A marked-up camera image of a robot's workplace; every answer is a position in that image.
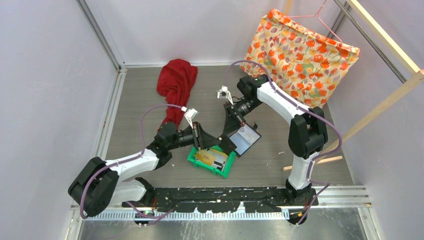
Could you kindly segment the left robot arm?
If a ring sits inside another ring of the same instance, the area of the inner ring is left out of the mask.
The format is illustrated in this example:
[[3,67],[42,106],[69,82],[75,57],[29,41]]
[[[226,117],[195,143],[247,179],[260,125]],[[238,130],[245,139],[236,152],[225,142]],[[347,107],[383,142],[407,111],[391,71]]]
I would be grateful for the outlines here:
[[90,159],[67,192],[78,203],[83,219],[99,215],[110,204],[136,202],[148,207],[154,199],[153,186],[143,178],[132,177],[163,167],[172,158],[172,150],[186,146],[198,150],[219,146],[227,155],[236,149],[228,136],[214,137],[199,122],[183,130],[177,130],[173,122],[165,122],[140,152],[114,160],[104,161],[98,156]]

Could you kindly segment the black card holder wallet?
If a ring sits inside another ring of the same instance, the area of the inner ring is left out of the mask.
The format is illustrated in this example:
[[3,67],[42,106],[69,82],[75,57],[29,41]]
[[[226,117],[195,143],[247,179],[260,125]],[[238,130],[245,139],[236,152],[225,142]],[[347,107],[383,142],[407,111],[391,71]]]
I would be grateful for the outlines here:
[[236,131],[229,134],[228,138],[233,144],[230,149],[237,157],[241,157],[254,144],[256,144],[261,137],[262,135],[259,134],[252,126],[245,123]]

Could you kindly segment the green plastic bin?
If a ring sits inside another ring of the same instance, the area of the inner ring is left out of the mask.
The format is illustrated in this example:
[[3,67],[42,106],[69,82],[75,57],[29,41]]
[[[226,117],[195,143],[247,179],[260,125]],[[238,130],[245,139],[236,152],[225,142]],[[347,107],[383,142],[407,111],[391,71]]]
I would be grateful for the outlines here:
[[219,146],[213,146],[208,149],[198,150],[193,147],[187,157],[187,160],[195,167],[211,172],[213,175],[228,178],[233,162],[237,157],[233,151],[229,154]]

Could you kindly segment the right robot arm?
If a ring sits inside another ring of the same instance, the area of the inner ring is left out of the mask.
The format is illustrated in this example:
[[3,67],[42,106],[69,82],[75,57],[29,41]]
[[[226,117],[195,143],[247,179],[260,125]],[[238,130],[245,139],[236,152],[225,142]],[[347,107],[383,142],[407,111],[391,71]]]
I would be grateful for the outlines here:
[[225,153],[235,152],[241,157],[261,137],[257,126],[246,123],[245,116],[261,104],[266,104],[288,124],[288,146],[293,153],[292,169],[285,182],[285,198],[291,205],[299,205],[311,192],[309,173],[313,169],[313,158],[328,142],[325,115],[320,107],[309,108],[299,103],[278,86],[269,82],[268,76],[245,76],[237,83],[242,98],[223,107],[225,121],[220,148]]

